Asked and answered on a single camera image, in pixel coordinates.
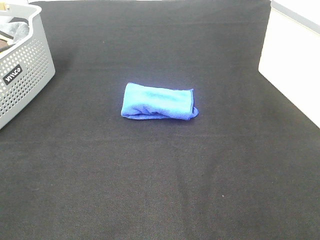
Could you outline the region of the brown towel in basket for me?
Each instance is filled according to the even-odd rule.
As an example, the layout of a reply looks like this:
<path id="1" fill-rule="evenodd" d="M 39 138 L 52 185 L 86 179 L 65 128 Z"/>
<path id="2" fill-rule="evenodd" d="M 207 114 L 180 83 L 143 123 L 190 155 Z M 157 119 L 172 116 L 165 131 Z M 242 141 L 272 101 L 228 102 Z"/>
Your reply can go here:
<path id="1" fill-rule="evenodd" d="M 4 52 L 7 49 L 9 49 L 10 47 L 11 47 L 11 45 L 9 45 L 7 41 L 2 40 L 2 39 L 0 40 L 0 52 Z"/>

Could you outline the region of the grey towel in basket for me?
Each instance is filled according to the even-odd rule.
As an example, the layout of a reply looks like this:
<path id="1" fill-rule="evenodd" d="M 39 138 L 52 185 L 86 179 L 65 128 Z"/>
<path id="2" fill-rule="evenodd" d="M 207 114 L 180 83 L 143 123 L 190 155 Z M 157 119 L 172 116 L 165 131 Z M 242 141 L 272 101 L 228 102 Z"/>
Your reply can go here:
<path id="1" fill-rule="evenodd" d="M 24 39 L 29 34 L 29 30 L 29 25 L 24 21 L 12 21 L 0 24 L 0 32 L 13 37 L 13 44 Z"/>

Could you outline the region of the blue microfiber towel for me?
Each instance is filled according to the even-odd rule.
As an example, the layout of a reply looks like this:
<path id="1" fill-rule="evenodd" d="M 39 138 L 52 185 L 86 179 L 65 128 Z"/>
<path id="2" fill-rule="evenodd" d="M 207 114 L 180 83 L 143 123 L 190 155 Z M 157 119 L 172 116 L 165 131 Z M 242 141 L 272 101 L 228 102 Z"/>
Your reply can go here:
<path id="1" fill-rule="evenodd" d="M 188 121 L 199 114 L 193 90 L 143 86 L 129 82 L 124 91 L 121 116 L 131 120 L 177 119 Z"/>

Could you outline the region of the grey perforated laundry basket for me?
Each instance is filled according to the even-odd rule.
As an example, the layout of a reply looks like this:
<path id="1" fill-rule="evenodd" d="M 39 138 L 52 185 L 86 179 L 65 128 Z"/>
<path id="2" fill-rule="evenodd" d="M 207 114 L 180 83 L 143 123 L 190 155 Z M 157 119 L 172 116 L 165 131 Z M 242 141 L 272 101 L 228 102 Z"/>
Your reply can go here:
<path id="1" fill-rule="evenodd" d="M 41 20 L 41 7 L 5 5 L 1 16 L 28 21 L 28 35 L 0 55 L 0 126 L 4 127 L 47 85 L 56 73 Z"/>

